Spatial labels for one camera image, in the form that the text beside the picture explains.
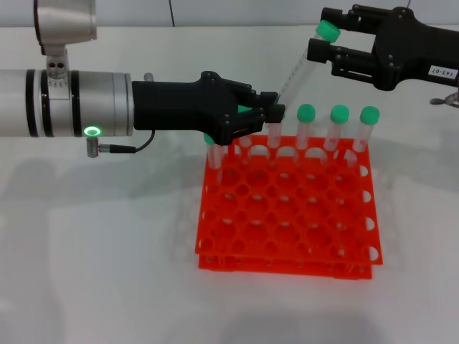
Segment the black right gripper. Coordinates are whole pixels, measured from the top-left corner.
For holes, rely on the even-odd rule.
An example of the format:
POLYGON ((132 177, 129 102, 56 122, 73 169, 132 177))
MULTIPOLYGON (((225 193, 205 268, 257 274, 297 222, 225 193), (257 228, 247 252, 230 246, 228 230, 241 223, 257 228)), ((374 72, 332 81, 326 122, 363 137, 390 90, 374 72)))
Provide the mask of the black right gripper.
POLYGON ((331 63, 331 74, 392 91, 405 80, 423 80, 456 87, 459 79, 459 32, 431 27, 410 9, 393 10, 353 5, 342 10, 325 7, 321 19, 338 29, 374 34, 372 53, 309 39, 308 61, 331 63))

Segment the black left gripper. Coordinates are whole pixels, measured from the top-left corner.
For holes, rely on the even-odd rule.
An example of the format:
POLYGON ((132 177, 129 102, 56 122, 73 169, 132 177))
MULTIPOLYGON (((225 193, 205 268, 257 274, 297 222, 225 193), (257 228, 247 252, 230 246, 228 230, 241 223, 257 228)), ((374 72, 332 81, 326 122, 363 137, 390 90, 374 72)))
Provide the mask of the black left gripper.
POLYGON ((273 105, 277 92, 257 93, 250 84, 205 71, 195 82, 132 83, 136 130, 195 130, 219 145, 279 123, 284 105, 273 105), (251 107, 240 113, 238 104, 251 107))

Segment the orange plastic test tube rack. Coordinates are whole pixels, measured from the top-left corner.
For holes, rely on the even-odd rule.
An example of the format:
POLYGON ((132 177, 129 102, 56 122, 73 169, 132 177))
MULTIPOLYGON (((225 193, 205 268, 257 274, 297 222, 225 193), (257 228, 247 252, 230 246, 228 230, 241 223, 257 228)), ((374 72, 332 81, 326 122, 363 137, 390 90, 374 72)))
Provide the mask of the orange plastic test tube rack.
POLYGON ((199 267, 369 280, 383 262, 368 151, 343 138, 279 148, 256 135, 206 167, 195 252, 199 267))

